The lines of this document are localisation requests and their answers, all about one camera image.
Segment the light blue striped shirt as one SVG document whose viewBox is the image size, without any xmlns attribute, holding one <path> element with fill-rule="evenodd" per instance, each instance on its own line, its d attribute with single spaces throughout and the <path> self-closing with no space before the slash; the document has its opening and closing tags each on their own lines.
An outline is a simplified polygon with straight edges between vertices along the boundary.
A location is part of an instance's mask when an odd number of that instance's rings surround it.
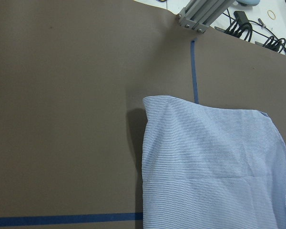
<svg viewBox="0 0 286 229">
<path fill-rule="evenodd" d="M 144 228 L 286 229 L 286 145 L 267 114 L 143 104 Z"/>
</svg>

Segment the aluminium frame post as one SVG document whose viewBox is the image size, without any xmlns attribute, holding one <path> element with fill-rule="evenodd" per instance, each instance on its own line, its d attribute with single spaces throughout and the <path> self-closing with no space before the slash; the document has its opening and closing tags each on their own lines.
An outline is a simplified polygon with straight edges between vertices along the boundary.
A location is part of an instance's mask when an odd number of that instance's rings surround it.
<svg viewBox="0 0 286 229">
<path fill-rule="evenodd" d="M 181 27 L 204 33 L 234 0 L 191 0 L 177 14 Z"/>
</svg>

